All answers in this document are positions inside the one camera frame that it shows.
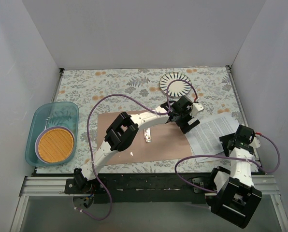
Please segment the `printed paper sheet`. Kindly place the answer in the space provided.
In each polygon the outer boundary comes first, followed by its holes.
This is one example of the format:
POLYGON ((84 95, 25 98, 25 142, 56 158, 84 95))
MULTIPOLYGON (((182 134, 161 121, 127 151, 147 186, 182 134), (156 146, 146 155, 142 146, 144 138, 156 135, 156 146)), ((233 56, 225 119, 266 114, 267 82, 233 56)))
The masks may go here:
POLYGON ((193 151, 193 155, 195 157, 195 160, 198 163, 212 161, 214 157, 216 157, 216 158, 226 157, 224 152, 223 152, 222 144, 219 144, 217 146, 217 149, 211 150, 211 152, 209 152, 209 154, 204 154, 204 149, 200 148, 198 145, 193 146, 192 151, 193 151))
POLYGON ((221 113, 200 121, 186 133, 186 138, 195 155, 217 155, 223 152, 219 138, 235 133, 239 122, 229 113, 221 113))

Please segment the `pink file folder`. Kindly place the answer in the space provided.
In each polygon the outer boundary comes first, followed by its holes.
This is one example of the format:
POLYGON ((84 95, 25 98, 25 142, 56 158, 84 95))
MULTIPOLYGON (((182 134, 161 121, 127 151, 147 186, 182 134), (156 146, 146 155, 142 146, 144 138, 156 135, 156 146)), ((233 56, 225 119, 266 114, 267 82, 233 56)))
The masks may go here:
POLYGON ((168 123, 168 115, 159 115, 145 111, 129 111, 134 115, 133 121, 139 125, 139 130, 132 144, 124 151, 115 153, 107 165, 129 164, 137 162, 173 160, 191 155, 191 148, 186 136, 176 123, 168 123), (150 128, 150 143, 144 139, 144 130, 150 128))

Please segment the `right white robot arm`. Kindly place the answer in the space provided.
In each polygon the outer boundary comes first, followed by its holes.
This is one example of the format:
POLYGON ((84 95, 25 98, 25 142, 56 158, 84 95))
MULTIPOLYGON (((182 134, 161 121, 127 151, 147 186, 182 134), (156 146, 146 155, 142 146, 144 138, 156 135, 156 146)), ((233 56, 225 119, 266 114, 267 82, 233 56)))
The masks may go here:
POLYGON ((251 160, 255 138, 253 129, 239 125, 233 134, 221 136, 230 169, 216 167, 208 179, 209 189, 217 192, 212 198, 211 212, 244 229, 258 207, 262 193, 254 186, 251 174, 251 160))

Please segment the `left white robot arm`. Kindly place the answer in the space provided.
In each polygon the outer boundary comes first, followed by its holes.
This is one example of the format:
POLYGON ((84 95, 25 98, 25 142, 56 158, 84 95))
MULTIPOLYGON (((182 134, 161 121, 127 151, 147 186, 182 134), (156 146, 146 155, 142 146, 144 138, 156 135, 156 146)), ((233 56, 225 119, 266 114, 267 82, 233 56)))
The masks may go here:
POLYGON ((90 160, 73 172, 75 187, 81 193, 88 193, 93 188, 92 180, 96 179, 100 170, 116 153, 129 148, 139 131, 174 122, 186 134, 200 124, 198 119, 191 124, 189 121, 203 110, 204 107, 197 100, 191 101, 183 96, 178 101, 166 102, 143 113, 120 113, 106 130, 104 140, 96 152, 89 143, 90 160))

